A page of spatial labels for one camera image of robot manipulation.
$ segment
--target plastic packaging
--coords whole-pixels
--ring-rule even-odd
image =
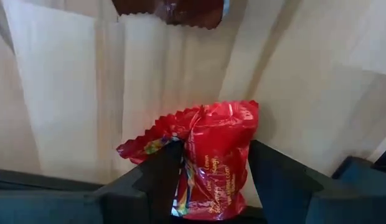
[[[229,0],[113,0],[119,15],[150,13],[167,24],[216,28],[229,9]]]
[[[234,101],[162,116],[135,140],[117,148],[139,164],[170,141],[184,140],[183,169],[174,210],[192,220],[224,220],[245,208],[248,148],[258,126],[258,103]]]

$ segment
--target red snack bag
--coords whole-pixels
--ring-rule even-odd
[[[216,28],[230,0],[112,0],[119,15],[150,13],[167,24]]]
[[[117,148],[135,163],[173,139],[185,141],[174,209],[193,220],[224,220],[245,208],[248,147],[258,125],[254,101],[215,103],[160,117],[144,136]]]

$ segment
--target wrapper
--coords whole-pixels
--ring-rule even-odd
[[[229,0],[113,0],[119,15],[150,13],[167,24],[216,28],[228,13]]]
[[[192,220],[225,220],[245,208],[250,141],[258,126],[258,103],[203,105],[162,116],[134,140],[117,148],[139,164],[171,141],[183,140],[184,159],[174,211]]]

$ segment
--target snack bag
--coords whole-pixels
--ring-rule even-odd
[[[174,210],[191,220],[225,220],[245,208],[248,148],[258,125],[258,103],[215,103],[162,116],[144,136],[117,148],[139,164],[170,141],[185,141]]]
[[[150,13],[167,24],[216,28],[228,14],[230,0],[112,0],[119,15]]]

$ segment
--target colorful logo on bag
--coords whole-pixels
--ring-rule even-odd
[[[144,147],[144,151],[147,155],[153,154],[170,142],[171,142],[170,140],[166,139],[165,137],[162,137],[161,139],[157,139],[149,142]]]
[[[189,202],[191,200],[192,195],[192,189],[195,186],[194,182],[194,166],[192,162],[188,159],[185,159],[185,166],[184,169],[182,169],[183,172],[186,172],[187,176],[187,188],[185,189],[185,192],[183,193],[182,198],[177,204],[176,210],[180,216],[187,215],[189,213]]]

